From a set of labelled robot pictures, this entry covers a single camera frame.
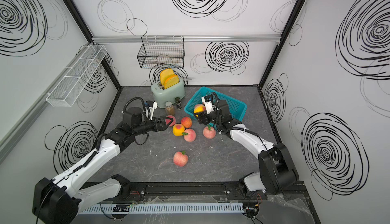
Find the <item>pink peach with leaf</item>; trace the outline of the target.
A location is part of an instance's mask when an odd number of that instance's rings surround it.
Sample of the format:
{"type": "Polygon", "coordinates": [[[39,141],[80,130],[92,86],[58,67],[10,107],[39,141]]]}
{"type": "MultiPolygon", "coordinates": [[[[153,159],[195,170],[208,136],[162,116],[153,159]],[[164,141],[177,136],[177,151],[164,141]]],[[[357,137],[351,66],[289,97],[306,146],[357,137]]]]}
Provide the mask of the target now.
{"type": "Polygon", "coordinates": [[[186,129],[182,135],[186,142],[194,142],[196,139],[196,132],[193,129],[186,129]]]}

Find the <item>yellow peach red spot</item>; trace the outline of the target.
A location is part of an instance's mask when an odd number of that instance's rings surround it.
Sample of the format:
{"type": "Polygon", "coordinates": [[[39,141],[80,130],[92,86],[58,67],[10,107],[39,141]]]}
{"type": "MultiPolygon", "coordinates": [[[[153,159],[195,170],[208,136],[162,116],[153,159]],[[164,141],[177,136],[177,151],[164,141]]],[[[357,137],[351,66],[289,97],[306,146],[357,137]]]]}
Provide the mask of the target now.
{"type": "Polygon", "coordinates": [[[183,136],[183,133],[185,132],[185,127],[178,123],[173,126],[173,134],[177,137],[183,136]]]}

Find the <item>white mesh wall shelf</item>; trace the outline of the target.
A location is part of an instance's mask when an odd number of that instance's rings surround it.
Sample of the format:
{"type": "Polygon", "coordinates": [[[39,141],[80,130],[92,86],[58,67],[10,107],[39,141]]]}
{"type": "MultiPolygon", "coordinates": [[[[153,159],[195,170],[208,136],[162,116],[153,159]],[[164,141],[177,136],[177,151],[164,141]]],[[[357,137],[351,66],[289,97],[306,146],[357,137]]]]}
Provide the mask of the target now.
{"type": "Polygon", "coordinates": [[[83,91],[98,94],[107,85],[102,61],[107,55],[103,45],[89,45],[76,56],[75,62],[46,98],[53,107],[71,107],[83,91]]]}

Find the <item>teal plastic basket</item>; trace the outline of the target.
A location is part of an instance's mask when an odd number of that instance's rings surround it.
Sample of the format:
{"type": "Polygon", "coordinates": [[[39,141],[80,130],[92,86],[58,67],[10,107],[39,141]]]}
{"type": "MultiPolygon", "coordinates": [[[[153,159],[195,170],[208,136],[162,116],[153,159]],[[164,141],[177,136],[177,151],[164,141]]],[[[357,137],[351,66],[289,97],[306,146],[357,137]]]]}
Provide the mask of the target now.
{"type": "Polygon", "coordinates": [[[184,111],[200,124],[213,124],[220,131],[242,123],[247,105],[213,89],[201,87],[187,102],[184,111]]]}

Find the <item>black lid spice bottle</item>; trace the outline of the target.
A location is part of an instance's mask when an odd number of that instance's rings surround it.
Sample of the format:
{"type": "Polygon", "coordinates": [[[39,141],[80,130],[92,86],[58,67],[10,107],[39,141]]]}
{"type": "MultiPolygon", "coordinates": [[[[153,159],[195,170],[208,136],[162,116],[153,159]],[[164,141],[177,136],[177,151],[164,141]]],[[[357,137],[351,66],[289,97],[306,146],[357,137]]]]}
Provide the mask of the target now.
{"type": "Polygon", "coordinates": [[[178,109],[181,109],[182,108],[182,105],[181,105],[181,99],[179,97],[176,97],[175,98],[175,104],[176,104],[176,107],[178,109]]]}

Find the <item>aluminium wall rail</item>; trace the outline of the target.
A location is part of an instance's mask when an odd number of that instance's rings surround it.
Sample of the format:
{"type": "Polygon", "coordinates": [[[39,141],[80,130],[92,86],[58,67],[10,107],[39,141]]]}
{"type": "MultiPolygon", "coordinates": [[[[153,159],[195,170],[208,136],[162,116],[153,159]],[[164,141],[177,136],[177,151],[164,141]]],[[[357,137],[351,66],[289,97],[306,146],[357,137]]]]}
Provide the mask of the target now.
{"type": "Polygon", "coordinates": [[[279,42],[279,35],[95,36],[95,43],[279,42]]]}

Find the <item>mint green toaster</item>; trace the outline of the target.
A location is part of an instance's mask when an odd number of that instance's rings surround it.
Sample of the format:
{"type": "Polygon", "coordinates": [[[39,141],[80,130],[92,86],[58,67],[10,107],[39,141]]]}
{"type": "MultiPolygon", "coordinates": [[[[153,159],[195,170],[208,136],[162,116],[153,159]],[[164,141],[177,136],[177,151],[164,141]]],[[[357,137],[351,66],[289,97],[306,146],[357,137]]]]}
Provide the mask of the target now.
{"type": "Polygon", "coordinates": [[[151,92],[158,108],[164,109],[166,102],[175,103],[177,97],[180,99],[185,97],[184,82],[180,80],[177,84],[168,89],[163,89],[161,83],[156,82],[151,86],[151,92]]]}

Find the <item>front yellow toast slice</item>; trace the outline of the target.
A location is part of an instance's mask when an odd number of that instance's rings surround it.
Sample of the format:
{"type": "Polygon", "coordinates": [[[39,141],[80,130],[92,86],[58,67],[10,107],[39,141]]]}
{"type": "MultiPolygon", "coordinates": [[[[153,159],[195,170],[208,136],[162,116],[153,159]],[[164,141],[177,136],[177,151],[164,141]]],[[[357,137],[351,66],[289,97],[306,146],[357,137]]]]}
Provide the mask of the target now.
{"type": "Polygon", "coordinates": [[[164,82],[164,89],[168,89],[174,85],[176,85],[180,81],[179,76],[174,74],[170,77],[168,77],[164,82]]]}

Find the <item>rear yellow toast slice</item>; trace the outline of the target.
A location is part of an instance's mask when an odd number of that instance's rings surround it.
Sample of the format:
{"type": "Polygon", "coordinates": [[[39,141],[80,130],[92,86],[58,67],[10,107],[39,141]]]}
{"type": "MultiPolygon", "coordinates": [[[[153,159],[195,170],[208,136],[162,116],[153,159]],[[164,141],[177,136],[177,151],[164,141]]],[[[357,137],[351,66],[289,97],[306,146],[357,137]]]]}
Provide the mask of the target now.
{"type": "Polygon", "coordinates": [[[175,75],[173,69],[171,68],[168,68],[168,69],[164,69],[161,73],[160,73],[160,82],[161,84],[164,86],[165,85],[165,81],[171,77],[175,75]]]}

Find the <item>yellow toast slice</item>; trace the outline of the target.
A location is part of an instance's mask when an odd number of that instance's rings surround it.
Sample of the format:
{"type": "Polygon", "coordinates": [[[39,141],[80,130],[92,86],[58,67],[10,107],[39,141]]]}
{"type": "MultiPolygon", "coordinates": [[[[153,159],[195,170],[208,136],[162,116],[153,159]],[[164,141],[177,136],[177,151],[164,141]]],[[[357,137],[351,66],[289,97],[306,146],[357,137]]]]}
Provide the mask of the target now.
{"type": "Polygon", "coordinates": [[[160,73],[160,82],[161,84],[164,86],[165,85],[165,81],[171,77],[175,75],[173,69],[171,68],[168,68],[168,69],[164,69],[161,73],[160,73]]]}
{"type": "Polygon", "coordinates": [[[168,77],[164,82],[164,89],[168,89],[174,85],[176,85],[180,81],[179,76],[174,74],[170,77],[168,77]]]}

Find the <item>orange red wrinkled peach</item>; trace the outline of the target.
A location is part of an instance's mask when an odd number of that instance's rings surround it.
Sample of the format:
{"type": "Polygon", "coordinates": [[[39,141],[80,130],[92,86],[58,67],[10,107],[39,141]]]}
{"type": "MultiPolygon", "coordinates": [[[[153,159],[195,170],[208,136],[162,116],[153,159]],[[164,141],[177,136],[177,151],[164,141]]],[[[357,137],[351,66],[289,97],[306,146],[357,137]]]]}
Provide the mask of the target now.
{"type": "Polygon", "coordinates": [[[186,128],[191,128],[191,126],[193,125],[193,122],[192,122],[192,119],[188,116],[186,117],[183,117],[180,121],[180,123],[186,128]]]}

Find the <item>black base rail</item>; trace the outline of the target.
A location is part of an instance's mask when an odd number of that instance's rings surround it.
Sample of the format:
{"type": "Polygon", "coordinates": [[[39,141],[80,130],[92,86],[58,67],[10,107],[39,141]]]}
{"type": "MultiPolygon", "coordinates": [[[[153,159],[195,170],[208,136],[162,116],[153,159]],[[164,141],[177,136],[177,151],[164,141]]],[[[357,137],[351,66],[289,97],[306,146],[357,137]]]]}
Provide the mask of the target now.
{"type": "Polygon", "coordinates": [[[162,196],[212,196],[223,200],[267,200],[270,190],[251,192],[238,181],[228,182],[131,182],[113,201],[146,201],[162,196]]]}

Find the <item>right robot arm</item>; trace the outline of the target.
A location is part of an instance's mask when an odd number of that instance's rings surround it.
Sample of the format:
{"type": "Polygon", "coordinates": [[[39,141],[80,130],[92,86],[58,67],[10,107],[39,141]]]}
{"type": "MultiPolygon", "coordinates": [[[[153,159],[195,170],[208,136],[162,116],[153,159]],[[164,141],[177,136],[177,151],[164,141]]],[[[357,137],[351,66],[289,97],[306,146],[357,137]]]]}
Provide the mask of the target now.
{"type": "Polygon", "coordinates": [[[258,159],[259,171],[240,179],[243,192],[261,190],[275,195],[299,180],[284,144],[269,142],[249,130],[241,121],[232,117],[227,102],[220,100],[215,93],[202,97],[202,103],[205,110],[194,113],[198,122],[204,125],[213,123],[218,133],[240,143],[258,159]]]}

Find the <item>silver lid spice jar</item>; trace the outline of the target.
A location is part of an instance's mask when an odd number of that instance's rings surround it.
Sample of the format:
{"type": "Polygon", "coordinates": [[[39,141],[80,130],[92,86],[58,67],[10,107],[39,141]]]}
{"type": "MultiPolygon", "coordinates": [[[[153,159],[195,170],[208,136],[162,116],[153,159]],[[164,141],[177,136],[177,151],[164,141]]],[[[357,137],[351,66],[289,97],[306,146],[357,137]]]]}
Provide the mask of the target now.
{"type": "Polygon", "coordinates": [[[167,115],[175,115],[175,108],[172,102],[167,101],[165,103],[165,112],[167,115]]]}

